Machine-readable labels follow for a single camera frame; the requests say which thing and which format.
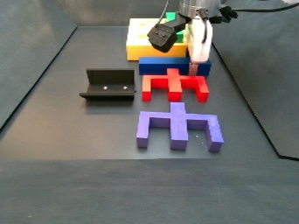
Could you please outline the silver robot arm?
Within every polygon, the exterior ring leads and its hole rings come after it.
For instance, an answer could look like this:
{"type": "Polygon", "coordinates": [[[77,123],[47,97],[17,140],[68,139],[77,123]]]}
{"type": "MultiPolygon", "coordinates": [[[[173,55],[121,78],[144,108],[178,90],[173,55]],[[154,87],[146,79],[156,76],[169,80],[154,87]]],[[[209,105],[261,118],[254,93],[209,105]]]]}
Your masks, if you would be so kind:
{"type": "Polygon", "coordinates": [[[209,19],[218,14],[220,0],[180,0],[180,14],[189,19],[185,24],[189,75],[196,75],[200,64],[210,54],[212,26],[209,19]]]}

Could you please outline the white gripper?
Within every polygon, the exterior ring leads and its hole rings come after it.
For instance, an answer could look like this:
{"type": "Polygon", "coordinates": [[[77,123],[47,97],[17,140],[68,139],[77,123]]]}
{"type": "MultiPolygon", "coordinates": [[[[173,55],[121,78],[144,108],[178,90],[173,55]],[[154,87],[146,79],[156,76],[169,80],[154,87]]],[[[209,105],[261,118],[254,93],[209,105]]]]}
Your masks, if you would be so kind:
{"type": "Polygon", "coordinates": [[[197,75],[198,64],[209,58],[212,26],[208,20],[196,17],[186,25],[186,45],[190,57],[189,75],[197,75]]]}

